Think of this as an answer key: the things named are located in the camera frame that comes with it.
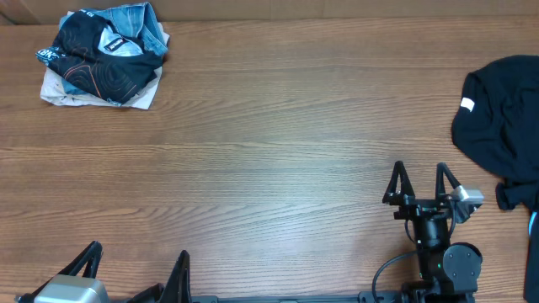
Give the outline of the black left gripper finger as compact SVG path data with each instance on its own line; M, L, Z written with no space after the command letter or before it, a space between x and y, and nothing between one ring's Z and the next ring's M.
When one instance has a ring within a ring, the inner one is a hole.
M85 249L79 253L64 269L57 273L57 275L77 276L77 274L84 269L83 278L95 279L99 263L102 258L103 247L100 242L92 241ZM16 297L16 303L33 303L37 295L52 281L47 280L42 286L36 289L34 292L26 293Z
M189 277L189 253L183 250L179 254L158 302L192 303Z

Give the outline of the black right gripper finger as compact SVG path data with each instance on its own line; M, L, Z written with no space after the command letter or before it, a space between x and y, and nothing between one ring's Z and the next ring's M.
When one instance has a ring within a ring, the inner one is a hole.
M396 161L382 203L407 206L415 201L413 186L402 161Z
M445 181L448 181L451 186L449 193L446 192ZM447 164L445 162L439 162L436 166L435 198L437 200L447 199L460 185L461 183L453 175Z

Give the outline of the black patterned sports jersey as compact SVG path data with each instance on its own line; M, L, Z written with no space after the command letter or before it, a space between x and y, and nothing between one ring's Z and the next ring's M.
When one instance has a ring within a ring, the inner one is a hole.
M52 46L38 61L85 93L123 105L139 93L163 65L163 57L138 38L121 34L113 22L90 11L67 17Z

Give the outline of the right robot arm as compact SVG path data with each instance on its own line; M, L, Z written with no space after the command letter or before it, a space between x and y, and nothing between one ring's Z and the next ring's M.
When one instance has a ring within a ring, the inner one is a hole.
M435 197L419 199L403 162L395 162L382 202L398 208L393 217L404 222L415 250L388 260L376 271L371 283L373 299L380 299L376 283L382 271L415 256L420 280L403 283L394 296L397 302L474 302L483 256L471 243L453 243L451 237L483 200L479 189L465 188L443 162L436 166Z

